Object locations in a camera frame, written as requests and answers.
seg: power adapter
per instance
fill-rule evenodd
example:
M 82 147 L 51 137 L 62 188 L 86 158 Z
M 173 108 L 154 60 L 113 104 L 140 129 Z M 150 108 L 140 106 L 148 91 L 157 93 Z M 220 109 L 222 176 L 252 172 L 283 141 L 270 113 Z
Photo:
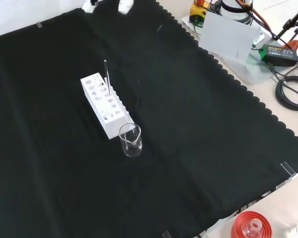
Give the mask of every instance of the power adapter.
M 263 45 L 259 51 L 263 62 L 279 66 L 294 66 L 298 62 L 297 52 L 279 46 Z

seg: black tablecloth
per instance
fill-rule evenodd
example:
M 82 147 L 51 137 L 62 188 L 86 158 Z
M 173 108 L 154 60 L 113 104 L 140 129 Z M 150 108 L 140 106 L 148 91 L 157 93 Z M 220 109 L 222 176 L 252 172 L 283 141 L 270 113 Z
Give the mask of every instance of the black tablecloth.
M 281 162 L 298 172 L 298 137 L 170 14 L 117 8 L 0 37 L 0 238 L 191 238 L 287 179 Z M 104 59 L 142 128 L 139 157 L 84 96 Z

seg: glass beaker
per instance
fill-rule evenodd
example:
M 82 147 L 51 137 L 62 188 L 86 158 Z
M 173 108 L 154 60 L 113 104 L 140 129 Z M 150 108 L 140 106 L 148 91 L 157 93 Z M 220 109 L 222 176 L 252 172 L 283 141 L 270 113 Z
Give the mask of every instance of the glass beaker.
M 141 128 L 137 124 L 128 123 L 119 130 L 119 138 L 123 152 L 128 157 L 140 155 L 143 143 L 141 140 Z

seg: white card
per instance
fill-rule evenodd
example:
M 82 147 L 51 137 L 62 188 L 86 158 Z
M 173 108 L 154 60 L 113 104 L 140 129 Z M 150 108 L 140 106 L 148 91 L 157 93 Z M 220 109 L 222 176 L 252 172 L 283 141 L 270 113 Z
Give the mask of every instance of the white card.
M 259 34 L 260 29 L 208 12 L 199 46 L 222 57 L 245 64 L 252 44 Z

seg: white test tube rack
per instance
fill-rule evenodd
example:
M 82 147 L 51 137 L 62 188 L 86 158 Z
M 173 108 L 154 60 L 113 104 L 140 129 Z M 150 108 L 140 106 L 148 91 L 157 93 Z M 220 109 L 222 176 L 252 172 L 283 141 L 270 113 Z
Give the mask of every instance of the white test tube rack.
M 134 123 L 113 87 L 109 95 L 108 86 L 99 73 L 82 78 L 80 81 L 85 96 L 109 139 L 118 136 L 119 129 L 123 125 Z

